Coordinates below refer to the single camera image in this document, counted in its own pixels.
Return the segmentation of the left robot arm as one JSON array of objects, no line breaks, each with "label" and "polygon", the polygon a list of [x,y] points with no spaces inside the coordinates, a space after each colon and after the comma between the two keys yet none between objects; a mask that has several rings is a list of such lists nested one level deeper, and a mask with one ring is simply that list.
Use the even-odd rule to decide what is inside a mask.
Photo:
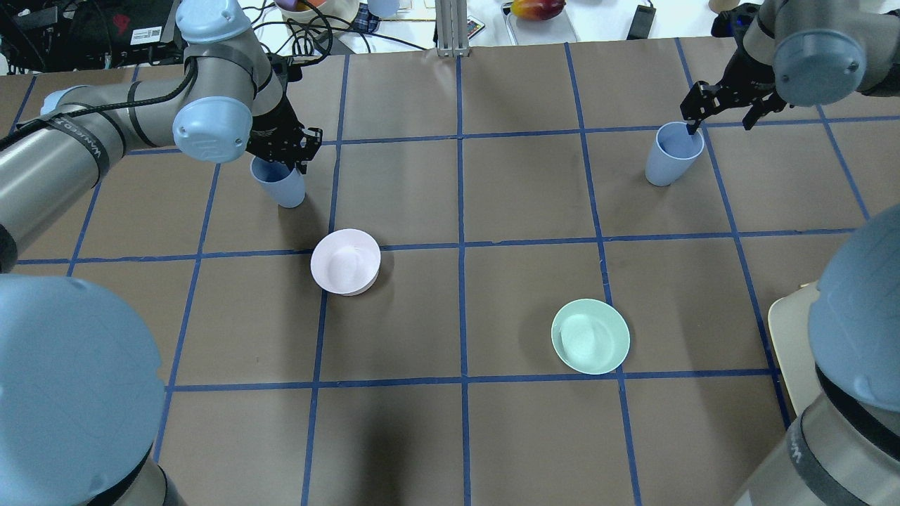
[{"label": "left robot arm", "polygon": [[182,1],[180,79],[74,86],[2,140],[2,503],[184,505],[153,455],[167,388],[142,317],[71,275],[14,272],[20,254],[137,148],[224,164],[252,155],[283,208],[305,199],[323,132],[287,96],[238,1]]}]

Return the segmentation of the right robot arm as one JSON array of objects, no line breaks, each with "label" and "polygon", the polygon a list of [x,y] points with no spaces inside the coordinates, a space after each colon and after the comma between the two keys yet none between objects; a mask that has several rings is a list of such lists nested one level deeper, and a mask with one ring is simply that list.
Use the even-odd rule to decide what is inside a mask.
[{"label": "right robot arm", "polygon": [[[898,12],[858,1],[740,4],[714,21],[736,50],[723,77],[695,82],[679,109],[704,119],[746,108],[745,129],[785,107],[851,93],[898,96]],[[734,494],[734,505],[898,503],[898,208],[868,219],[814,284],[806,315],[821,391]]]}]

